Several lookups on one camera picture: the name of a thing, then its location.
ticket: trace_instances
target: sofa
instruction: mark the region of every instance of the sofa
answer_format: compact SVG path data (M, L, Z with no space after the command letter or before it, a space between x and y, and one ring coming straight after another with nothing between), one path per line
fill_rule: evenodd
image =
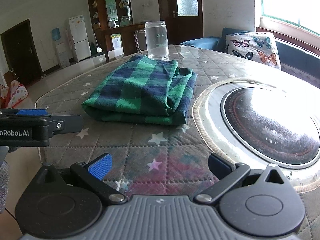
M248 31L223 28L221 37L200 38L192 41L185 41L181 43L181 45L224 52L226 47L226 35L246 32ZM320 88L320 57L277 38L276 44L279 52L281 70Z

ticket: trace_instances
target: robotic arm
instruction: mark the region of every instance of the robotic arm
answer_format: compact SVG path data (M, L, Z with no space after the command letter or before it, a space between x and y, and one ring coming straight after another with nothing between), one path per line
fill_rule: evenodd
M4 114L13 122L4 123L0 117L0 131L14 133L14 137L0 133L0 145L43 147L54 134L76 132L82 126L79 116L21 113ZM19 131L27 133L23 140L16 138ZM191 200L186 195L127 199L101 181L112 166L108 153L69 169L44 164L16 205L21 239L298 240L295 232L305 208L277 165L253 170L244 163L228 163L215 153L208 165L220 181Z

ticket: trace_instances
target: butterfly pillow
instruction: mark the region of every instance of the butterfly pillow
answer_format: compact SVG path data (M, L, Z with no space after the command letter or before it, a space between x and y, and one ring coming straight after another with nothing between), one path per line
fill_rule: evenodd
M235 33L226 36L225 52L281 69L276 40L272 33Z

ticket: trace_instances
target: dark wooden door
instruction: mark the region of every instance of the dark wooden door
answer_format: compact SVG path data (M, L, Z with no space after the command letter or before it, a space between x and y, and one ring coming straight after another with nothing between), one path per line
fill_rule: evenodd
M1 40L9 69L14 70L18 81L27 86L40 79L42 70L29 20L2 33Z
M202 0L159 0L169 44L203 37Z

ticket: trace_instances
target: green and blue checkered cloth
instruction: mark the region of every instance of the green and blue checkered cloth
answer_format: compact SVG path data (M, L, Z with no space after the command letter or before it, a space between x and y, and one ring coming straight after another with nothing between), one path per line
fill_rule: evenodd
M196 73L178 62L135 55L116 68L82 103L99 121L179 125L187 122Z

